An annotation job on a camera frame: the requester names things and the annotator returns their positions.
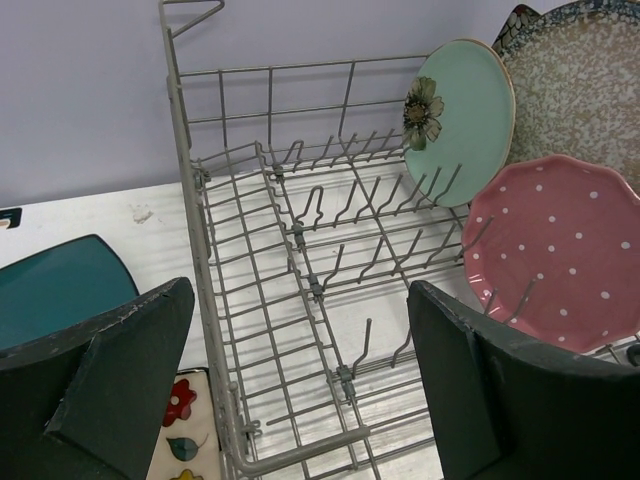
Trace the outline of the speckled beige round plate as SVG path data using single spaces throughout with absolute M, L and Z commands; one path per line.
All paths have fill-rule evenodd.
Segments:
M 565 154 L 639 188 L 639 4 L 575 1 L 500 51 L 516 99 L 508 163 Z

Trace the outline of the pink dotted scalloped plate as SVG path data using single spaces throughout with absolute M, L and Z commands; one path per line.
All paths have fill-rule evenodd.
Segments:
M 639 197 L 565 155 L 504 168 L 472 201 L 468 283 L 490 318 L 588 353 L 639 331 Z

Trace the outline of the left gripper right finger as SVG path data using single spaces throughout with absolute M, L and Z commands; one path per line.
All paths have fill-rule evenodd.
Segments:
M 639 372 L 503 325 L 425 281 L 407 299 L 448 479 L 635 479 Z

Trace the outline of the black square floral plate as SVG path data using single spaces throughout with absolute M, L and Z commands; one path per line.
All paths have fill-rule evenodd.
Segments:
M 525 27 L 539 18 L 541 14 L 526 4 L 518 4 L 508 15 L 492 48 L 500 53 L 513 38 Z

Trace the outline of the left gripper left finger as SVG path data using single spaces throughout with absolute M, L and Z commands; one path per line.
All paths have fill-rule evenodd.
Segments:
M 2 349 L 2 478 L 145 478 L 194 304 L 178 277 Z

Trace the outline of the mint green flower plate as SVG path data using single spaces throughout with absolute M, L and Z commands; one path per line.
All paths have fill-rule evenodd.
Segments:
M 457 39 L 428 56 L 403 106 L 407 170 L 437 206 L 469 203 L 504 166 L 515 125 L 515 93 L 497 53 Z

